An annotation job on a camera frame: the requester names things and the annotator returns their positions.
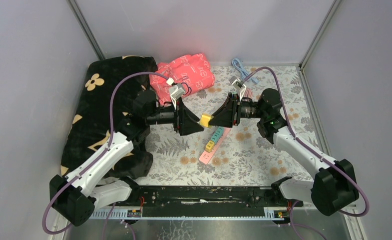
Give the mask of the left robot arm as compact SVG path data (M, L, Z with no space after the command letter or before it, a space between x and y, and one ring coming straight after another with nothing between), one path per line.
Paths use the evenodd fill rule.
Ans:
M98 183L117 162L145 141L151 125L160 124L172 124L181 136L204 130L181 98L160 107L153 91L141 91L133 102L132 112L123 117L101 148L66 176L55 175L50 180L50 207L77 227L101 207L116 202L128 206L137 203L138 190L124 180L104 186Z

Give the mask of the pink power strip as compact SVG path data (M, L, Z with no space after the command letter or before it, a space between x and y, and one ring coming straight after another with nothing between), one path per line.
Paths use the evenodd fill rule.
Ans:
M246 90L244 97L241 99L241 103L240 103L240 105L241 105L241 118L245 118L246 116L249 116L250 114L252 114L254 112L254 110L253 110L254 102L252 100L252 96L253 96L253 93L249 89L249 90ZM228 102L228 101L229 101L229 97L227 94L223 103ZM204 150L203 153L201 154L201 156L199 157L200 162L207 164L211 161L215 152L220 148L220 145L222 144L222 142L224 141L224 139L226 138L227 134L230 132L232 127L223 127L223 128L225 129L224 133L219 138L218 142L215 144L213 150L211 152L206 152Z

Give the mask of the blue power strip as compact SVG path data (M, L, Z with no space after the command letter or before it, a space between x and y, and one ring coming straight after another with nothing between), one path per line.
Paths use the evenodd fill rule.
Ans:
M245 69L242 62L238 58L232 59L231 64L239 72L240 78L242 80L246 79L249 76L250 73ZM251 81L256 85L259 83L259 80L253 76L247 79L247 81Z

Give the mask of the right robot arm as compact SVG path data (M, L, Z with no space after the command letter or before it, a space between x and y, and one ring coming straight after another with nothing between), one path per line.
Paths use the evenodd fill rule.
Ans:
M300 200L312 203L325 216L341 212L360 197L353 165L346 159L336 160L304 142L283 118L281 108L280 93L273 88L265 89L258 101L229 93L206 125L232 128L241 119L258 119L261 137L287 152L313 178L313 181L304 181L285 177L275 182L275 189L270 193L272 203L283 206L289 200Z

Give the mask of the teal plug cube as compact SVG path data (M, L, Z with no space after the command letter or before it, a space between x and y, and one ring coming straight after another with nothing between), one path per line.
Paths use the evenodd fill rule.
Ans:
M220 127L218 127L218 128L216 129L214 135L215 135L216 137L220 138L220 137L223 135L224 130L225 130L225 129L224 129L223 127L220 126Z
M214 144L216 144L220 137L221 137L221 135L219 133L214 133L212 135L212 137L210 138L210 141L212 141Z

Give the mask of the yellow plug cube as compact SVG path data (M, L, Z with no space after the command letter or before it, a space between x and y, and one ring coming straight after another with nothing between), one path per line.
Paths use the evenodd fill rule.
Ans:
M211 128L212 126L209 124L210 120L213 118L212 115L203 113L200 117L199 124L205 128Z
M210 153L213 150L214 146L215 146L215 142L209 140L208 143L205 145L205 151Z

